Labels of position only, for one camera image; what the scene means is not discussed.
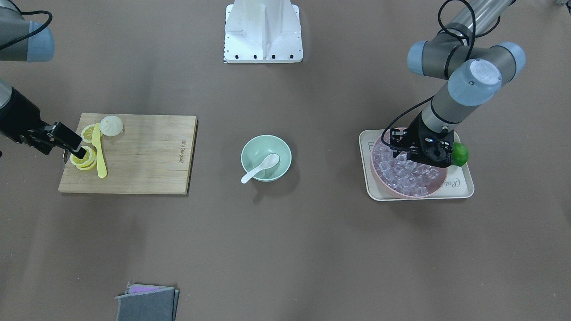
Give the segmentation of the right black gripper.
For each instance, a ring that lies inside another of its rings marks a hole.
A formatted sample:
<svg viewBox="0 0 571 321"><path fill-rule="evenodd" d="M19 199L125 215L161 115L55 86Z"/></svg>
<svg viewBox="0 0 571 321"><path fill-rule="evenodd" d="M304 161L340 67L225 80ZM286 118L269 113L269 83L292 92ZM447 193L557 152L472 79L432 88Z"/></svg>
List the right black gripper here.
<svg viewBox="0 0 571 321"><path fill-rule="evenodd" d="M83 159L87 150L82 148L83 139L61 122L49 125L41 120L39 108L18 90L12 93L1 108L1 133L17 144L26 144L48 155L53 147L62 148Z"/></svg>

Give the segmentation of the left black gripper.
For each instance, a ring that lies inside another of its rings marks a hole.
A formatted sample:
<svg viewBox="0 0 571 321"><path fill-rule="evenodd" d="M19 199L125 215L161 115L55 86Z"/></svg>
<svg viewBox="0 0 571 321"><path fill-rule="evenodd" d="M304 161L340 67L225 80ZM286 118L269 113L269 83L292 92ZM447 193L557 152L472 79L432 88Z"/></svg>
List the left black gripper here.
<svg viewBox="0 0 571 321"><path fill-rule="evenodd" d="M454 131L448 128L432 131L421 114L404 130L385 129L380 139L392 150L394 158L405 152L406 159L412 162L440 168L453 165Z"/></svg>

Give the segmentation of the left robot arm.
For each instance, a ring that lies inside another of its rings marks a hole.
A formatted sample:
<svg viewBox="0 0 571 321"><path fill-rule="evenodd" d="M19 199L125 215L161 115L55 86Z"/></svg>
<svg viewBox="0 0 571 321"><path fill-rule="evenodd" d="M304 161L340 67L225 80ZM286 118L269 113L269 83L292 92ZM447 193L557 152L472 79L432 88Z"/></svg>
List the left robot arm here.
<svg viewBox="0 0 571 321"><path fill-rule="evenodd" d="M523 49L512 42L476 48L477 38L500 22L511 0L465 0L465 8L431 41L414 43L406 59L410 71L444 79L445 85L420 103L423 108L405 129L390 124L381 134L394 158L447 168L463 166L468 149L455 141L455 128L492 99L526 64Z"/></svg>

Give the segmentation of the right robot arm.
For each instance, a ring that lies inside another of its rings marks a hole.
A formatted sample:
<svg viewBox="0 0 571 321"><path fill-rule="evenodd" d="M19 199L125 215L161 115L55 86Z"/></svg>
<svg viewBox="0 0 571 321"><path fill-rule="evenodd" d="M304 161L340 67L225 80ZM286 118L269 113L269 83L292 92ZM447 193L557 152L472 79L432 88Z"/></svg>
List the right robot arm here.
<svg viewBox="0 0 571 321"><path fill-rule="evenodd" d="M46 10L23 12L12 0L0 6L0 58L13 62L48 62L55 52L49 29L53 16ZM48 124L39 108L8 82L0 82L0 131L17 144L48 155L53 148L83 158L82 137L61 122Z"/></svg>

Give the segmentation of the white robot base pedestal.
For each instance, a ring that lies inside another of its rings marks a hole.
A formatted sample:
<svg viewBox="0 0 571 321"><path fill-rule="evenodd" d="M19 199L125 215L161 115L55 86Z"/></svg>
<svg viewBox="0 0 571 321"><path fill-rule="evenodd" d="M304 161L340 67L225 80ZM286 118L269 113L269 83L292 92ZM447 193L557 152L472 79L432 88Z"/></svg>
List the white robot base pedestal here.
<svg viewBox="0 0 571 321"><path fill-rule="evenodd" d="M225 10L223 62L303 61L300 10L289 0L235 0Z"/></svg>

